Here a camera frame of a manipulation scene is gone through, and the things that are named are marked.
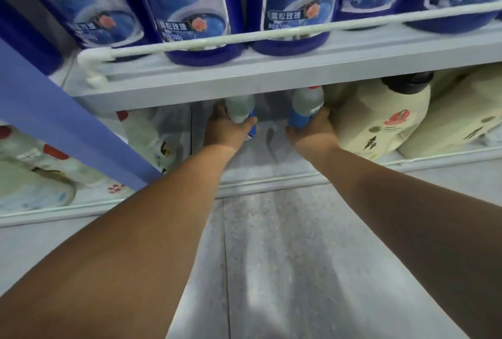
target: white guard rail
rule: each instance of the white guard rail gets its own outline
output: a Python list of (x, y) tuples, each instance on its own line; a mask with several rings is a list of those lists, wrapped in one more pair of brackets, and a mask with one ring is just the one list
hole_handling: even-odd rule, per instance
[(472, 4), (467, 6), (448, 7), (437, 10), (408, 12), (396, 15), (376, 16), (374, 18), (337, 21), (323, 25), (308, 25), (281, 30), (257, 31), (239, 33), (236, 35), (208, 37), (182, 42), (149, 44), (145, 46), (134, 46), (126, 48), (90, 48), (80, 52), (77, 60), (79, 65), (87, 72), (87, 81), (89, 82), (89, 84), (93, 88), (101, 88), (106, 86), (108, 79), (105, 75), (97, 70), (97, 66), (104, 62), (113, 61), (119, 57), (149, 55), (160, 52), (168, 52), (171, 50), (191, 50), (207, 46), (246, 43), (254, 42), (257, 40), (292, 37), (296, 35), (309, 35), (336, 30), (361, 29), (366, 27), (386, 25), (390, 23), (405, 23), (409, 21), (437, 19), (448, 16), (458, 16), (480, 12), (494, 12), (499, 10), (502, 10), (502, 0), (499, 0), (497, 2)]

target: hand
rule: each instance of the hand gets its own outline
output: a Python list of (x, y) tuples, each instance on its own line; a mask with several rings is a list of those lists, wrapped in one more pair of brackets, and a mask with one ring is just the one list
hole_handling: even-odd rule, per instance
[(218, 101), (214, 104), (213, 114), (207, 122), (204, 146), (222, 145), (230, 148), (233, 155), (242, 146), (249, 130), (257, 121), (256, 117), (249, 117), (242, 123), (232, 122), (226, 111), (225, 102)]
[(288, 141), (303, 158), (312, 162), (321, 153), (339, 148), (338, 137), (329, 121), (329, 108), (322, 107), (307, 126), (286, 126)]

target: tile floor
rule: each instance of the tile floor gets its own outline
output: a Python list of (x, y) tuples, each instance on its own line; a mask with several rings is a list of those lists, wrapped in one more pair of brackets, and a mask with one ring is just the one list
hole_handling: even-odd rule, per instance
[[(412, 175), (502, 205), (502, 160)], [(0, 228), (0, 294), (92, 219)], [(467, 338), (330, 185), (215, 203), (167, 338), (229, 336)]]

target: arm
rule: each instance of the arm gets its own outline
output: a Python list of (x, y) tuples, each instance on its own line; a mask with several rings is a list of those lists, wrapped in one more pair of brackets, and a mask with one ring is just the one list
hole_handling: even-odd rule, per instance
[(164, 339), (227, 162), (256, 118), (217, 104), (204, 148), (57, 247), (0, 298), (0, 337)]
[(471, 338), (502, 337), (502, 208), (342, 150), (321, 109), (296, 150)]

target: person's right arm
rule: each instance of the person's right arm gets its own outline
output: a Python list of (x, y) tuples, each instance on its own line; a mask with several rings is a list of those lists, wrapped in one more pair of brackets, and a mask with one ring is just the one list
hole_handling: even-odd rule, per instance
[(291, 144), (468, 336), (501, 338), (502, 207), (341, 149), (328, 117), (288, 126)]

